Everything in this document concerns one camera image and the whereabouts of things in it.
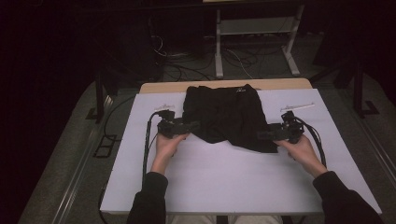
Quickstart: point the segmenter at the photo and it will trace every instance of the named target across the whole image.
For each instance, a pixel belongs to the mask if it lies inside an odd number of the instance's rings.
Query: table
[[[281,121],[281,107],[314,102],[315,106],[296,110],[294,114],[320,133],[329,169],[334,170],[347,187],[356,190],[376,212],[381,212],[318,90],[312,89],[303,78],[145,84],[135,98],[101,211],[127,214],[132,207],[134,195],[141,188],[150,110],[158,105],[173,105],[176,116],[180,117],[183,91],[189,85],[216,88],[247,83],[263,90],[258,94],[269,123]],[[159,121],[154,117],[153,126]],[[154,136],[156,129],[151,130]],[[148,167],[154,153],[152,148]],[[169,186],[165,200],[169,214],[285,216],[322,213],[321,199],[312,186],[312,177],[288,157],[284,148],[279,148],[275,154],[258,153],[234,147],[227,141],[208,144],[192,134],[180,143],[166,176]]]

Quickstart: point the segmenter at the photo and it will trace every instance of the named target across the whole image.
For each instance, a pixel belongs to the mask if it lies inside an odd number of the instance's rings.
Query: dark background
[[[161,70],[151,50],[148,13],[76,14],[82,8],[122,7],[131,1],[8,0],[0,5],[2,78],[2,223],[16,223],[78,101],[99,71],[106,89],[156,81]],[[343,4],[318,1],[305,7],[300,34],[325,32],[316,64],[332,66],[354,54],[395,103],[391,30],[394,7],[388,1]],[[195,43],[212,34],[214,11],[157,13],[156,34],[176,43]],[[251,10],[226,15],[254,16]]]

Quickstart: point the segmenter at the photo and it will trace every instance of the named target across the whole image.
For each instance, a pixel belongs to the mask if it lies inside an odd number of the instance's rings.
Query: person
[[[166,166],[177,151],[177,145],[188,134],[173,139],[158,134],[157,151],[151,170],[140,192],[134,197],[133,207],[127,223],[164,224],[166,209],[164,195],[167,179],[164,176]],[[299,142],[275,141],[284,147],[289,155],[299,162],[314,177],[313,185],[322,199],[325,224],[380,224],[383,223],[378,213],[354,190],[348,189],[337,174],[328,171],[315,154],[309,139],[302,135]]]

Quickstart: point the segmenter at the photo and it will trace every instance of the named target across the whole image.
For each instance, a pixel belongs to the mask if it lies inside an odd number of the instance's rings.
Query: black long-sleeve shirt
[[[321,199],[326,224],[381,224],[378,213],[354,190],[348,189],[335,172],[318,176],[314,182]],[[142,191],[136,193],[128,216],[131,224],[164,224],[166,219],[165,176],[150,172]]]

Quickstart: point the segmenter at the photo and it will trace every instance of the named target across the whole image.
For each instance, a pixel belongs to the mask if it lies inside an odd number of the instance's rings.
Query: white table
[[[381,213],[372,192],[351,158],[332,118],[315,89],[259,91],[268,123],[281,122],[286,105],[315,106],[294,111],[318,130],[328,167],[350,189],[356,190]],[[142,93],[134,100],[123,140],[107,184],[101,211],[129,213],[134,195],[141,190],[146,125],[154,108],[173,105],[181,117],[185,92]],[[154,117],[151,138],[160,118]],[[309,132],[305,133],[311,141]],[[234,147],[228,142],[208,144],[193,134],[178,147],[166,176],[165,200],[170,214],[309,215],[322,212],[313,178],[291,160],[285,148],[264,154]],[[155,147],[148,156],[148,170]]]

